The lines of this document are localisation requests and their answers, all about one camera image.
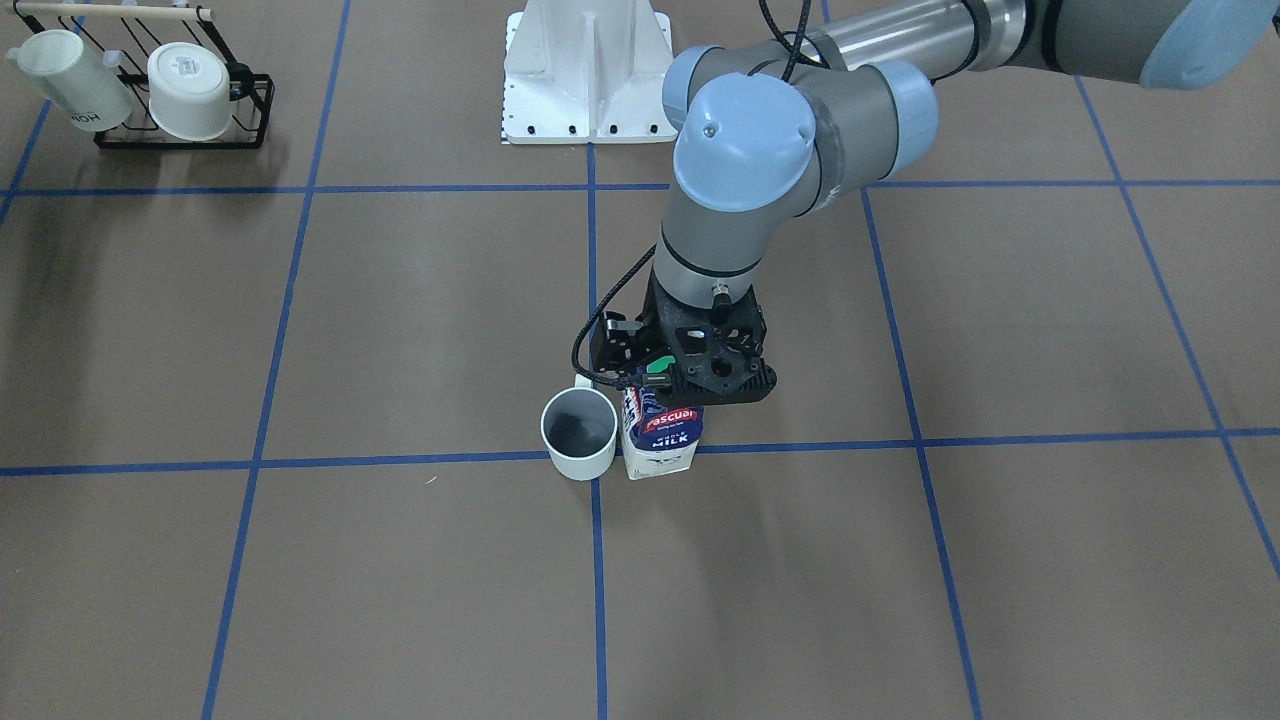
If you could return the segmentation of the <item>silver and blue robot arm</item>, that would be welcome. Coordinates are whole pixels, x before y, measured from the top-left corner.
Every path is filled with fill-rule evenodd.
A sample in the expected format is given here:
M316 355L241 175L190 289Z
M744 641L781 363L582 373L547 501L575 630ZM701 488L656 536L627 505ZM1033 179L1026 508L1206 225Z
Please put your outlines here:
M801 18L740 50L690 47L662 86L675 178L643 256L643 310L628 320L600 301L572 366L680 407L759 401L777 377L753 282L777 228L918 161L937 135L938 81L1023 67L1197 90L1276 27L1275 1L904 1Z

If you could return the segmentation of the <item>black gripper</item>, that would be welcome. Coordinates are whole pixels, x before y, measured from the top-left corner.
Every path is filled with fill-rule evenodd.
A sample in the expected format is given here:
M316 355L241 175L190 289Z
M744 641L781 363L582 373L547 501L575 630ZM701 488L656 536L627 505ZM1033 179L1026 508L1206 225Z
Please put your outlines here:
M599 386L698 386L701 379L701 309L677 300L654 272L640 315L595 313L588 334L586 377Z

